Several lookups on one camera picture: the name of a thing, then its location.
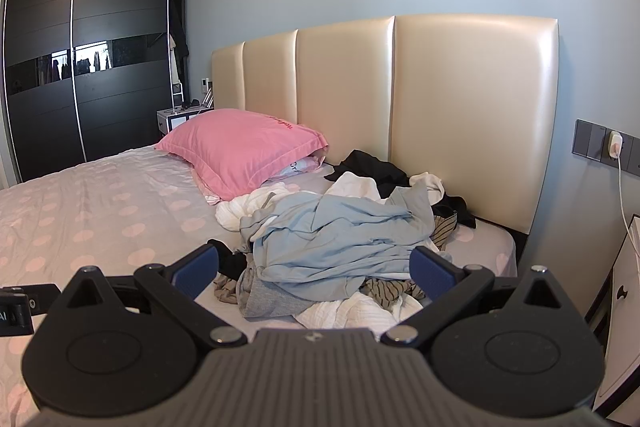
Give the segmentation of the grey long-sleeve shirt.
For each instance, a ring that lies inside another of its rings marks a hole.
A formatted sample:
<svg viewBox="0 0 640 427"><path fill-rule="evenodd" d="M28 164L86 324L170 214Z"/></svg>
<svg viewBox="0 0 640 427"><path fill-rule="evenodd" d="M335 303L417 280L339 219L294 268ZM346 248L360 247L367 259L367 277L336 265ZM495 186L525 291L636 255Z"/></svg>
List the grey long-sleeve shirt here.
<svg viewBox="0 0 640 427"><path fill-rule="evenodd" d="M236 282L235 294L242 317L273 319L294 317L310 308L314 302L293 296L275 283L262 281L252 254L246 254L246 268Z"/></svg>

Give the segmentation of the pink pillow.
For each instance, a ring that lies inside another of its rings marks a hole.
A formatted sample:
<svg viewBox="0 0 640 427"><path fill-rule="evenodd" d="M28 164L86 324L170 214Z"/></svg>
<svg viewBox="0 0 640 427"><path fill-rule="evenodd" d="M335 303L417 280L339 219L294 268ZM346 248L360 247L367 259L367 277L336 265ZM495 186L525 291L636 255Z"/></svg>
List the pink pillow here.
<svg viewBox="0 0 640 427"><path fill-rule="evenodd" d="M209 191L231 200L327 146L320 132L300 124L223 108L180 124L155 148L188 162Z"/></svg>

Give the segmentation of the white bedside cabinet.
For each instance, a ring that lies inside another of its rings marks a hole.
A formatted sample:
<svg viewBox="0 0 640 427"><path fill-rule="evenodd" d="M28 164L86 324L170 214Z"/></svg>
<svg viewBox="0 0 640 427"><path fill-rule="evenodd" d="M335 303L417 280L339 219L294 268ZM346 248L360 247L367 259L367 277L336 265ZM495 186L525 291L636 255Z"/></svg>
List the white bedside cabinet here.
<svg viewBox="0 0 640 427"><path fill-rule="evenodd" d="M608 284L605 372L593 410L625 426L639 425L639 257L628 236Z"/></svg>

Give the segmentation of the grey pink-dotted bed sheet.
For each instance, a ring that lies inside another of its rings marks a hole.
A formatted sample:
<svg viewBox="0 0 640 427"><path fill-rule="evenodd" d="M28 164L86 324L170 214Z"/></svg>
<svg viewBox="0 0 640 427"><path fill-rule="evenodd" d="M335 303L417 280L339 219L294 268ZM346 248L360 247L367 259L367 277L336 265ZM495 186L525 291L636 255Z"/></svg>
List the grey pink-dotted bed sheet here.
<svg viewBox="0 0 640 427"><path fill-rule="evenodd" d="M209 239L236 251L238 232L225 230L194 181L189 164L155 150L128 150L1 190L1 287L55 283L97 265L105 275L129 275L156 262L171 265ZM459 228L446 251L462 268L478 263L515 277L511 234L476 220ZM208 286L196 301L248 338L262 327L302 329L295 319L252 320L221 303ZM1 426L21 426L37 413L21 373L30 336L1 338Z"/></svg>

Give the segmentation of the white crumpled garment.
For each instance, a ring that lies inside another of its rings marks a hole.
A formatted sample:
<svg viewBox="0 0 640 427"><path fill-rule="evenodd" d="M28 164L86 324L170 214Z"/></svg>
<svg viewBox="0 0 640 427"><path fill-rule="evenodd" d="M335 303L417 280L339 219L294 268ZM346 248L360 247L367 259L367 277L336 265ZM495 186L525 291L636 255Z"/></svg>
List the white crumpled garment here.
<svg viewBox="0 0 640 427"><path fill-rule="evenodd" d="M434 174L424 172L412 176L409 185L424 185L427 191L428 203L433 206L445 196L445 187L442 180ZM264 209L270 204L300 192L300 187L293 183L278 182L271 185L256 188L253 192L231 199L230 202L218 202L215 209L217 222L227 231L237 232L240 229L241 220L254 215L257 210ZM382 197L378 186L372 178L356 176L355 173L346 172L338 177L329 190L329 195L366 198L372 202L384 204L389 197Z"/></svg>

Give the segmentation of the black garment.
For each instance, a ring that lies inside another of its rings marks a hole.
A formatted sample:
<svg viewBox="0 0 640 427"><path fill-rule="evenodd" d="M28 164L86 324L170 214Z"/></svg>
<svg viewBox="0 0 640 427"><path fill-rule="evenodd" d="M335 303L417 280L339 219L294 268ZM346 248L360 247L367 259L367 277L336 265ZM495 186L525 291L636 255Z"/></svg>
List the black garment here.
<svg viewBox="0 0 640 427"><path fill-rule="evenodd" d="M353 174L358 178L371 179L382 199L389 198L394 188L424 184L435 217L444 219L456 217L459 225L470 229L476 228L476 218L469 212L464 198L448 195L442 180L434 174L424 172L408 176L405 171L391 162L379 160L362 150L352 150L324 179L337 184L338 179L345 173Z"/></svg>

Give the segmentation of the cream padded headboard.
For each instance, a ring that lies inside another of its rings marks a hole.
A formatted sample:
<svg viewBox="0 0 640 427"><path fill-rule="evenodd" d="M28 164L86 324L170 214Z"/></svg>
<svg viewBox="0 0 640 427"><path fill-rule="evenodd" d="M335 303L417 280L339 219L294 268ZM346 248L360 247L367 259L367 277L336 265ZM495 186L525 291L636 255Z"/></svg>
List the cream padded headboard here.
<svg viewBox="0 0 640 427"><path fill-rule="evenodd" d="M216 49L214 102L321 132L439 176L474 216L528 233L546 175L559 83L553 18L398 15Z"/></svg>

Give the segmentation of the grey wall switch panel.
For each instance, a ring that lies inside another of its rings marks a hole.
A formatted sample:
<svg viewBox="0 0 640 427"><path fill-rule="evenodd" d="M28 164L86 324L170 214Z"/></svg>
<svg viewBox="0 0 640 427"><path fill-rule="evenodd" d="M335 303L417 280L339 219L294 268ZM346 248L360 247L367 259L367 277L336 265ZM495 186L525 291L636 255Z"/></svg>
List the grey wall switch panel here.
<svg viewBox="0 0 640 427"><path fill-rule="evenodd" d="M608 153L608 142L610 142L610 134L612 132L612 129L600 124L577 119L574 128L572 153L616 168L617 160ZM620 132L620 135L623 138L622 151L620 152L620 168L634 176L639 176L639 139L624 132Z"/></svg>

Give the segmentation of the far white nightstand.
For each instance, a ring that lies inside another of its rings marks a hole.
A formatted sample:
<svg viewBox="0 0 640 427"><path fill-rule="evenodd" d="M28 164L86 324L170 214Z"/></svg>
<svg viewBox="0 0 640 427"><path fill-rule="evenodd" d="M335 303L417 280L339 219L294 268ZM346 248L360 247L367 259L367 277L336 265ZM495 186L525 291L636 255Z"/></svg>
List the far white nightstand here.
<svg viewBox="0 0 640 427"><path fill-rule="evenodd" d="M190 106L187 108L179 107L158 110L156 112L158 132L160 132L160 136L163 138L166 134L181 126L189 119L209 112L210 110L212 110L212 108L206 106Z"/></svg>

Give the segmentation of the dark sliding wardrobe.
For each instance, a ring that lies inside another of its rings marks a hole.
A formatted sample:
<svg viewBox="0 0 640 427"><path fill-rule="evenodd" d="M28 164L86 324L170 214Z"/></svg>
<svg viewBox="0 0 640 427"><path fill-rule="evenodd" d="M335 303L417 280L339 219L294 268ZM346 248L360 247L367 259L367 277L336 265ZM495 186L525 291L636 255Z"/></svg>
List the dark sliding wardrobe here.
<svg viewBox="0 0 640 427"><path fill-rule="evenodd" d="M18 179L151 145L170 104L169 0L6 0L3 95Z"/></svg>

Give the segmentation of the brown striped garment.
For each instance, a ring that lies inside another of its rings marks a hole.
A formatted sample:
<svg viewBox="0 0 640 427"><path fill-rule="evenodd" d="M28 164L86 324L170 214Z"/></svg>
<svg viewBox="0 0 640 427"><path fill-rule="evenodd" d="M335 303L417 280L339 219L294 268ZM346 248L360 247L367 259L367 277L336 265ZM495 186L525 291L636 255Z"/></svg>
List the brown striped garment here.
<svg viewBox="0 0 640 427"><path fill-rule="evenodd" d="M435 228L431 240L442 251L458 225L458 213L454 210L436 213ZM247 267L247 257L243 251L229 251L227 247L218 255L221 268L214 280L214 294L222 303L236 305L236 284Z"/></svg>

